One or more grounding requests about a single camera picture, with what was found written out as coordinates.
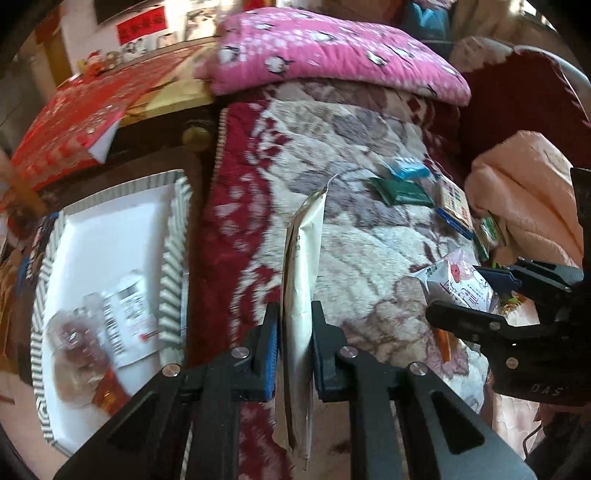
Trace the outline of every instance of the metal screw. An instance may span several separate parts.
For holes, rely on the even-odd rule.
[[[512,370],[515,370],[517,368],[517,366],[519,365],[519,360],[517,360],[514,356],[510,356],[507,361],[505,362],[505,365],[508,368],[511,368]]]
[[[245,346],[237,346],[232,349],[232,356],[238,360],[244,360],[248,355],[250,355],[250,351]]]
[[[410,364],[410,367],[408,367],[408,369],[411,371],[411,373],[419,377],[426,375],[429,371],[429,367],[422,362],[414,362]]]
[[[350,346],[350,345],[346,345],[344,347],[342,347],[339,350],[340,356],[345,357],[345,358],[355,358],[357,355],[359,355],[359,351],[354,347],[354,346]]]
[[[181,372],[181,366],[179,364],[168,364],[162,368],[162,374],[165,377],[176,377]]]

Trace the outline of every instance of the brass drawer knob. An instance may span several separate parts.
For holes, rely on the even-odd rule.
[[[194,152],[207,150],[213,141],[211,133],[203,127],[189,127],[183,132],[183,145]]]

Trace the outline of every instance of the pink quilt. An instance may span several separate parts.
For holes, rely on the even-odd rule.
[[[465,106],[470,88],[443,58],[387,25],[291,8],[260,8],[224,23],[212,91],[225,95],[294,78],[388,86]]]

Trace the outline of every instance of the dark red cushion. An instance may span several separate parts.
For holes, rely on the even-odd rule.
[[[534,51],[464,73],[472,91],[461,109],[463,167],[519,130],[543,134],[575,167],[591,168],[591,125],[556,61]]]

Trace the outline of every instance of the peach fleece blanket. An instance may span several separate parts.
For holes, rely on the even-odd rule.
[[[583,231],[570,179],[572,165],[542,134],[520,131],[472,162],[465,191],[477,214],[491,212],[506,246],[494,260],[517,256],[581,266]]]

